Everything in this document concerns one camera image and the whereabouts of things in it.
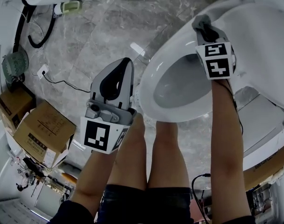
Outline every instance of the power cord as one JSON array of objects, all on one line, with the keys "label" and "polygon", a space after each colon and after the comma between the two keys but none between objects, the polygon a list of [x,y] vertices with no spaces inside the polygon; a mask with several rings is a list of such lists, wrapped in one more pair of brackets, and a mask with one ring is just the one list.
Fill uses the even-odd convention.
[{"label": "power cord", "polygon": [[202,216],[203,216],[203,218],[204,218],[204,220],[205,220],[205,223],[206,223],[206,224],[209,224],[208,221],[207,221],[207,219],[206,219],[206,217],[205,217],[205,213],[203,212],[203,209],[202,209],[201,206],[200,206],[200,203],[199,203],[199,200],[198,200],[198,198],[197,198],[197,196],[196,196],[196,193],[195,193],[195,191],[194,191],[194,182],[196,181],[196,179],[197,179],[198,177],[211,177],[211,174],[202,174],[202,175],[196,176],[196,177],[193,179],[193,181],[192,181],[192,191],[193,191],[194,199],[196,200],[196,203],[197,203],[197,205],[198,205],[198,207],[199,207],[199,209],[200,209],[200,212],[201,212],[201,214],[202,214]]},{"label": "power cord", "polygon": [[[10,3],[9,3],[9,5],[12,6],[16,11],[18,11],[25,18],[25,20],[27,20],[26,16],[24,15],[24,13],[22,13],[22,11],[20,11],[19,9],[17,9],[15,6],[11,5]],[[42,33],[42,37],[44,38],[44,33],[43,33],[43,30],[42,30],[41,26],[37,22],[35,22],[35,21],[29,21],[29,23],[34,24],[35,26],[37,26],[40,29],[41,33]],[[31,75],[34,76],[34,77],[38,77],[38,75],[34,75],[32,70],[31,70],[31,60],[37,53],[43,51],[43,49],[44,49],[44,44],[43,44],[42,48],[40,50],[34,52],[32,54],[32,56],[30,57],[30,59],[29,59],[29,71],[30,71]]]},{"label": "power cord", "polygon": [[241,123],[241,121],[240,121],[240,118],[239,118],[239,114],[238,114],[238,110],[237,110],[237,104],[236,104],[234,95],[233,95],[232,91],[231,91],[228,87],[226,87],[224,84],[222,84],[222,83],[220,83],[220,82],[217,82],[217,83],[218,83],[220,86],[226,88],[226,90],[227,90],[227,91],[229,92],[229,94],[231,95],[232,100],[233,100],[233,105],[234,105],[234,107],[235,107],[235,110],[236,110],[236,113],[237,113],[237,116],[238,116],[238,120],[239,120],[239,124],[240,124],[240,127],[241,127],[241,134],[243,135],[243,125],[242,125],[242,123]]},{"label": "power cord", "polygon": [[45,72],[43,71],[43,72],[42,72],[42,75],[44,76],[44,78],[45,78],[48,82],[50,82],[50,83],[52,83],[52,84],[58,84],[58,83],[64,82],[66,85],[69,85],[71,88],[73,88],[73,89],[75,89],[75,90],[77,90],[77,91],[82,91],[82,92],[85,92],[85,93],[90,93],[90,91],[81,90],[81,89],[77,88],[76,86],[74,86],[74,85],[68,83],[68,82],[65,81],[65,80],[61,80],[61,81],[58,81],[58,82],[54,82],[54,81],[52,81],[52,80],[49,80],[49,79],[46,78],[46,76],[45,76],[44,74],[45,74]]}]

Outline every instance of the brown cardboard box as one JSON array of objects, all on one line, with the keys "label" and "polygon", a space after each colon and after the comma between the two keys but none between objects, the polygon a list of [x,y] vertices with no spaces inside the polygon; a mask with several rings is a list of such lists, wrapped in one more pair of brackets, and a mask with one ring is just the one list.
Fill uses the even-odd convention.
[{"label": "brown cardboard box", "polygon": [[35,108],[35,95],[25,86],[0,95],[0,116],[6,130],[13,135],[26,112]]},{"label": "brown cardboard box", "polygon": [[20,124],[17,143],[36,161],[52,168],[68,150],[76,126],[47,101],[43,101]]},{"label": "brown cardboard box", "polygon": [[283,166],[284,147],[282,147],[268,159],[243,172],[245,189],[250,190],[257,186],[268,177],[279,171]]}]

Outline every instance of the toilet rim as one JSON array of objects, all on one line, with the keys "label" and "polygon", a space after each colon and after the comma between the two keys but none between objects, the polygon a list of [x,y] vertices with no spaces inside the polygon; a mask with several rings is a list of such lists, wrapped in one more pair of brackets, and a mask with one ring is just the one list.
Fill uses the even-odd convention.
[{"label": "toilet rim", "polygon": [[211,91],[190,104],[175,108],[162,108],[154,100],[155,88],[164,73],[180,58],[196,54],[196,45],[196,33],[190,27],[188,31],[167,41],[154,55],[142,76],[139,87],[140,105],[146,115],[164,122],[184,122],[212,111]]}]

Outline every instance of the marble floor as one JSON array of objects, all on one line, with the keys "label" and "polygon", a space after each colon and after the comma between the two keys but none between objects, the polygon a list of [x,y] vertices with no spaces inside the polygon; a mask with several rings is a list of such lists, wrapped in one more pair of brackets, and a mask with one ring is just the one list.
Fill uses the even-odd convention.
[{"label": "marble floor", "polygon": [[[108,64],[123,57],[133,60],[134,86],[139,84],[143,71],[155,52],[187,21],[216,0],[94,0],[85,2],[81,12],[66,14],[57,19],[54,30],[43,50],[30,46],[27,36],[40,41],[40,29],[26,24],[21,44],[30,58],[30,69],[36,74],[46,63],[54,81],[66,80],[80,89],[89,90],[93,78]],[[52,9],[37,7],[33,20],[47,31]],[[80,125],[85,115],[89,94],[61,84],[51,84],[45,79],[26,72],[25,84],[38,98],[51,103],[63,115]],[[245,89],[239,93],[239,106],[257,96]],[[151,167],[155,122],[146,118],[147,173]],[[179,144],[185,158],[190,180],[210,172],[210,134],[212,115],[179,123]],[[66,161],[82,168],[89,155],[78,143],[79,129],[70,147]],[[198,189],[208,189],[210,180],[199,179]]]}]

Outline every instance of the leg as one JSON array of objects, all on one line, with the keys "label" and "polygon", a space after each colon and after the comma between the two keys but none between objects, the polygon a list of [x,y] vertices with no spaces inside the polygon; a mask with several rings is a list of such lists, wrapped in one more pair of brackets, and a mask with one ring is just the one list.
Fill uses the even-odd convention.
[{"label": "leg", "polygon": [[146,143],[143,116],[137,114],[118,150],[97,223],[144,223]]},{"label": "leg", "polygon": [[189,187],[187,167],[177,141],[175,123],[156,123],[149,188]]},{"label": "leg", "polygon": [[147,216],[154,223],[193,223],[190,218],[190,188],[177,124],[157,122],[152,166],[147,189]]},{"label": "leg", "polygon": [[119,148],[108,184],[146,189],[146,143],[143,116],[137,114]]}]

